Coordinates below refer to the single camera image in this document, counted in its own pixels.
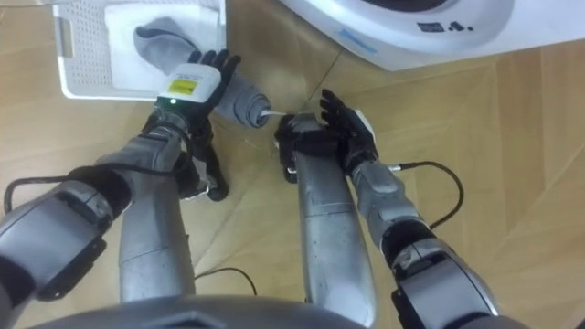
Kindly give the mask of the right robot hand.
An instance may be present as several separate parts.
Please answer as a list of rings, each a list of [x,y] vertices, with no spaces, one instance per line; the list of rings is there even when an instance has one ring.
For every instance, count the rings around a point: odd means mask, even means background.
[[[323,110],[321,118],[338,138],[336,155],[346,175],[352,175],[362,163],[378,159],[374,135],[357,110],[346,106],[328,89],[321,91],[319,104]]]

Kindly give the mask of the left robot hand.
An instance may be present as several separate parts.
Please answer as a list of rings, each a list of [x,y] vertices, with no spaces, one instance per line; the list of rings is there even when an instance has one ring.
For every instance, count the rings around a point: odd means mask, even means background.
[[[154,108],[189,122],[204,120],[219,105],[241,57],[228,50],[195,50],[167,77]]]

